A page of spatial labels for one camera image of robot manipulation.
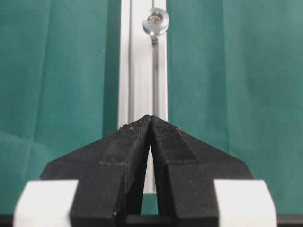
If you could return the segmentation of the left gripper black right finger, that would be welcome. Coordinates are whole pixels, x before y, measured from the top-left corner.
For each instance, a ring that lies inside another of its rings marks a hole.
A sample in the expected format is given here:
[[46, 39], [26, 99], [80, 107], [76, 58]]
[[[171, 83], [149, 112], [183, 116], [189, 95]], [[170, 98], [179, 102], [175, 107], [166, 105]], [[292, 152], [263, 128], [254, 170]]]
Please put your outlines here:
[[241, 160], [156, 116], [150, 124], [158, 211], [177, 227], [217, 227], [214, 179], [251, 179]]

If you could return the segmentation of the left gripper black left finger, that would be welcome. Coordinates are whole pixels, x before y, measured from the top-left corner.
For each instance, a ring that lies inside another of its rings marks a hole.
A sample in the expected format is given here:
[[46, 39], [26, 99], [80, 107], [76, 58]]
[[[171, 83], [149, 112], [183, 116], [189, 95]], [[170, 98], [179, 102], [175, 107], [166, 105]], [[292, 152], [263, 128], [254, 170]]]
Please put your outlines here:
[[114, 227], [125, 216], [140, 214], [150, 122], [146, 115], [44, 168], [42, 180], [79, 181], [71, 209], [74, 227]]

